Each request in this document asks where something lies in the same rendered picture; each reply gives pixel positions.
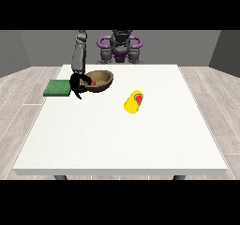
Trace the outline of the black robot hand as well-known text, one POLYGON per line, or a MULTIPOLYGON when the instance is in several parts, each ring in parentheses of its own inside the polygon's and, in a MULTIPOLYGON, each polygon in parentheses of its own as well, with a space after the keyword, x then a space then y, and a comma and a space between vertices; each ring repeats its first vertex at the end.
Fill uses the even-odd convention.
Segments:
POLYGON ((79 74, 74 72, 70 76, 69 84, 70 84, 70 90, 74 92, 77 98, 81 98, 80 93, 86 92, 86 87, 84 85, 81 85, 80 80, 83 80, 88 85, 92 84, 92 79, 90 77, 88 77, 85 74, 79 74))

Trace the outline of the brown wooden bowl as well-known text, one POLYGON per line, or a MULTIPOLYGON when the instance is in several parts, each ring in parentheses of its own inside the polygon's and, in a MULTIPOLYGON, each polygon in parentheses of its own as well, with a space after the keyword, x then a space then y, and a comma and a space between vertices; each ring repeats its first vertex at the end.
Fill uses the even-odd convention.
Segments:
POLYGON ((87 91, 93 93, 105 91, 113 82, 113 74, 109 70, 93 70, 88 72, 87 76, 95 82, 95 85, 88 85, 83 80, 80 80, 80 83, 86 87, 87 91))

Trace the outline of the green square pad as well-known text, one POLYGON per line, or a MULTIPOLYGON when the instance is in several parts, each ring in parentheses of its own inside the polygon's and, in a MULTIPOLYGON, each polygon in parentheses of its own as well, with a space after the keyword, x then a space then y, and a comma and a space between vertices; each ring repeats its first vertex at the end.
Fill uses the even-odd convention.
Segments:
POLYGON ((49 80, 44 97, 68 97, 70 94, 69 80, 49 80))

